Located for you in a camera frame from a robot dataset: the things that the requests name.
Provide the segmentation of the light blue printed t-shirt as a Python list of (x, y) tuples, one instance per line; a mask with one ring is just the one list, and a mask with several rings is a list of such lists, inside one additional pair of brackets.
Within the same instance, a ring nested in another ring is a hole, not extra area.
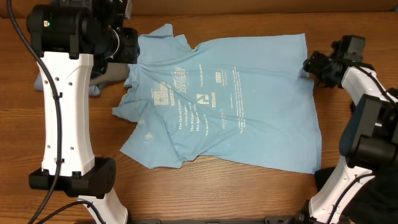
[(122, 153), (153, 169), (199, 156), (312, 174), (322, 137), (304, 34), (213, 39), (171, 24), (139, 37), (113, 114), (136, 124)]

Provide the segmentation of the black t-shirt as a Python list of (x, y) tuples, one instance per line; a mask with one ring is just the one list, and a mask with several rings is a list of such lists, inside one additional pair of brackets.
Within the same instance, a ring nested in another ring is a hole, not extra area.
[(378, 96), (363, 94), (339, 143), (334, 169), (320, 170), (319, 192), (310, 199), (310, 218), (317, 223), (397, 222), (397, 111)]

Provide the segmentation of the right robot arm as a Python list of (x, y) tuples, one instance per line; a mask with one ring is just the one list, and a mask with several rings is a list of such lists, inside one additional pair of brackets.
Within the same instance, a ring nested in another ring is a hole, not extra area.
[(397, 167), (397, 97), (363, 61), (366, 39), (344, 35), (332, 42), (330, 55), (318, 51), (303, 69), (328, 88), (346, 90), (352, 117), (340, 139), (340, 158), (318, 191), (292, 217), (266, 217), (265, 223), (339, 223), (346, 206), (378, 171)]

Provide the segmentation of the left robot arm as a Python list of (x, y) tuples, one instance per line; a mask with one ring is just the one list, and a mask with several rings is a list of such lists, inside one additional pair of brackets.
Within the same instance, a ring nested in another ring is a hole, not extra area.
[(130, 10), (130, 0), (60, 1), (36, 5), (27, 18), (45, 102), (44, 158), (29, 185), (65, 192), (97, 223), (132, 222), (113, 187), (116, 163), (94, 155), (89, 132), (91, 78), (139, 56), (136, 30), (123, 26)]

